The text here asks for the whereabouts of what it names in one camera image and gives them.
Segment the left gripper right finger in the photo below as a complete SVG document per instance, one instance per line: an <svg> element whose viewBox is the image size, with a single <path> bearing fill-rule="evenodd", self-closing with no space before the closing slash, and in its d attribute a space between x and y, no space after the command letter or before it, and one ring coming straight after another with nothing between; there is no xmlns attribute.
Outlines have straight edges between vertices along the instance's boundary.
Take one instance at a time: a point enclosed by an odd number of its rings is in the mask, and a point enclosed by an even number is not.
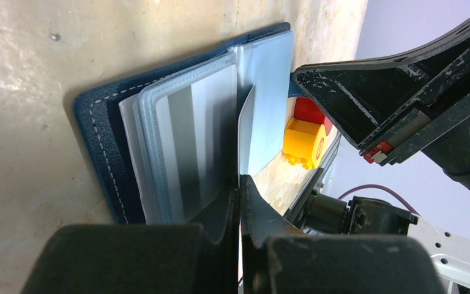
<svg viewBox="0 0 470 294"><path fill-rule="evenodd" d="M444 293L424 248L392 235L304 234L240 178L245 293Z"/></svg>

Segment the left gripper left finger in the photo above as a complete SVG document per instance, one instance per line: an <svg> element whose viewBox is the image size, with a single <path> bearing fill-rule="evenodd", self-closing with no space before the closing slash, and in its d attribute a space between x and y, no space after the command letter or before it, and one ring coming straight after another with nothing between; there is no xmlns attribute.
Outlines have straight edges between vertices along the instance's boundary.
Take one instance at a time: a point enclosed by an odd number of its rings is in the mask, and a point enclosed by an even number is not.
<svg viewBox="0 0 470 294"><path fill-rule="evenodd" d="M236 183L189 223L68 225L57 230L23 293L237 293Z"/></svg>

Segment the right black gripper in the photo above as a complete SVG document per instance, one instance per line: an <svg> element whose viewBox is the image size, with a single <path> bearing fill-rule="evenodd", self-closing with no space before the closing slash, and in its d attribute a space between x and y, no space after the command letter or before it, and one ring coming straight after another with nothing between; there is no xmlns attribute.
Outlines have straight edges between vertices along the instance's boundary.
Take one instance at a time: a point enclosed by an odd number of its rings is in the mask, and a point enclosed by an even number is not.
<svg viewBox="0 0 470 294"><path fill-rule="evenodd" d="M411 50L304 64L292 79L358 149L410 111L434 119L398 146L378 143L364 158L384 166L422 152L470 191L470 18Z"/></svg>

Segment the navy blue card holder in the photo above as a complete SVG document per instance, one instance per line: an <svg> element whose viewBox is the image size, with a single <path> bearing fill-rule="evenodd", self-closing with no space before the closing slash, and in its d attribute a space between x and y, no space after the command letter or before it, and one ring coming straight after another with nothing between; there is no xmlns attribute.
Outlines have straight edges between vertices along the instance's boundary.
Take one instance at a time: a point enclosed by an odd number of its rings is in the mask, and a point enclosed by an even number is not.
<svg viewBox="0 0 470 294"><path fill-rule="evenodd" d="M287 22L82 92L73 111L117 224L183 224L224 182L282 150L294 33Z"/></svg>

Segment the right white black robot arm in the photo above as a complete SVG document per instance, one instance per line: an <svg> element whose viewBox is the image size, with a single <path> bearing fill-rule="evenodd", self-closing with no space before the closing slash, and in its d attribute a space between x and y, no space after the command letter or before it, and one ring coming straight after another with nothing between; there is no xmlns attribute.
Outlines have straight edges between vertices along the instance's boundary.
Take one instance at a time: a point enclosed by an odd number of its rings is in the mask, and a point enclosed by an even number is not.
<svg viewBox="0 0 470 294"><path fill-rule="evenodd" d="M470 18L418 48L381 58L307 64L291 76L369 163L424 153L470 191ZM470 240L382 200L311 199L305 224L323 233L412 237L429 253L438 285L470 293Z"/></svg>

